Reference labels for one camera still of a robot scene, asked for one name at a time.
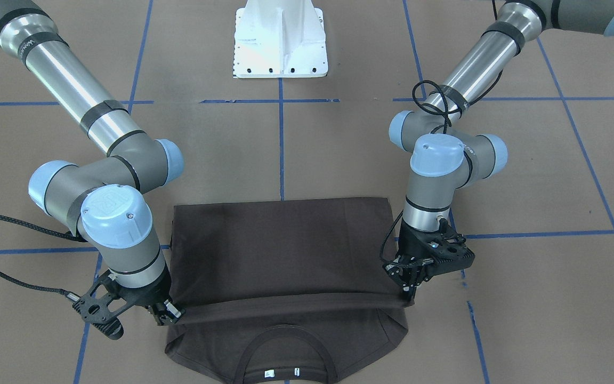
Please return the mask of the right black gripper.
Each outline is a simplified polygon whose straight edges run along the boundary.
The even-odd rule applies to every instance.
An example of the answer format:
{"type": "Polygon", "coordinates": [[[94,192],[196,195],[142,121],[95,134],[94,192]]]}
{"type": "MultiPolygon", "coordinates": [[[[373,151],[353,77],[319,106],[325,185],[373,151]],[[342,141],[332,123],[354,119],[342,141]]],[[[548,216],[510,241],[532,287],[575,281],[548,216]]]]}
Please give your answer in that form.
{"type": "Polygon", "coordinates": [[[171,280],[159,280],[143,287],[124,287],[123,297],[157,315],[158,325],[174,325],[185,314],[185,308],[173,303],[171,285],[171,280]]]}

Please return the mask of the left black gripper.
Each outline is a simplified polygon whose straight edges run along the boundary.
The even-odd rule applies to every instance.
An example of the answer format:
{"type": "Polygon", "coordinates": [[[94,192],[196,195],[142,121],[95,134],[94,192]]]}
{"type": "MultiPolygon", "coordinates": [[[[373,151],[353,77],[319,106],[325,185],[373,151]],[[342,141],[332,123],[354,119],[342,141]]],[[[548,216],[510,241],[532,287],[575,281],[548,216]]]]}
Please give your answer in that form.
{"type": "Polygon", "coordinates": [[[396,263],[400,267],[402,291],[406,306],[414,304],[417,288],[421,281],[446,273],[446,260],[440,257],[443,251],[442,234],[446,231],[446,219],[442,216],[436,221],[439,230],[427,233],[413,228],[402,221],[399,233],[399,250],[396,263]]]}

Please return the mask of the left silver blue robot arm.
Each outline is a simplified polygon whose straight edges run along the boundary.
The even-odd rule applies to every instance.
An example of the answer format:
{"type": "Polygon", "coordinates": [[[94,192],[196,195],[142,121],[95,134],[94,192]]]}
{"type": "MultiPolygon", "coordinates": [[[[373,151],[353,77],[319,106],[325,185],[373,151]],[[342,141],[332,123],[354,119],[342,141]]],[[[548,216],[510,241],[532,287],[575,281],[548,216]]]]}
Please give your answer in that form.
{"type": "Polygon", "coordinates": [[[417,111],[402,111],[389,126],[390,141],[411,155],[404,209],[395,219],[399,246],[383,269],[412,301],[421,283],[470,267],[475,253],[452,229],[454,192],[501,172],[505,142],[494,134],[462,133],[454,124],[492,90],[505,66],[527,42],[557,29],[614,37],[614,1],[507,1],[441,84],[417,111]]]}

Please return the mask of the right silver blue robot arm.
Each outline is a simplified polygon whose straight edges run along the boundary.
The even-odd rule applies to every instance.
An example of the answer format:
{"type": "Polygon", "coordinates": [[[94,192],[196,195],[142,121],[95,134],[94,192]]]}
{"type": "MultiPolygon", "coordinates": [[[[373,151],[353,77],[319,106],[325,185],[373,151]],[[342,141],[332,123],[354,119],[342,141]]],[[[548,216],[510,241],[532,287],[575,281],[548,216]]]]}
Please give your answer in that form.
{"type": "Polygon", "coordinates": [[[34,133],[30,112],[22,133],[1,133],[0,149],[13,150],[0,165],[0,198],[5,177],[14,177],[14,197],[52,224],[36,223],[0,209],[0,222],[31,229],[95,248],[102,267],[85,290],[29,282],[5,272],[5,281],[34,292],[62,296],[78,317],[100,330],[121,323],[130,309],[144,309],[157,326],[173,326],[185,309],[173,299],[172,278],[147,202],[184,170],[180,148],[154,139],[132,116],[139,103],[137,87],[146,51],[154,2],[134,3],[137,54],[127,66],[127,92],[122,97],[104,84],[75,53],[44,2],[0,1],[0,58],[9,60],[24,83],[49,93],[48,107],[59,107],[70,126],[65,138],[43,128],[34,133]]]}

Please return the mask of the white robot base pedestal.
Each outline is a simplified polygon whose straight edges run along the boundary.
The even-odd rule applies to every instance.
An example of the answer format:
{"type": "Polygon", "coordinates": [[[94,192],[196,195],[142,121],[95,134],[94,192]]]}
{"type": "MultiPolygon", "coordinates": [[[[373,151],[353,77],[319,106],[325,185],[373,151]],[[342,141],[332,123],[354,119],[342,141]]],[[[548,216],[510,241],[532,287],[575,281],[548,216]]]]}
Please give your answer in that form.
{"type": "Polygon", "coordinates": [[[326,29],[312,1],[248,1],[236,11],[234,78],[327,76],[326,29]]]}

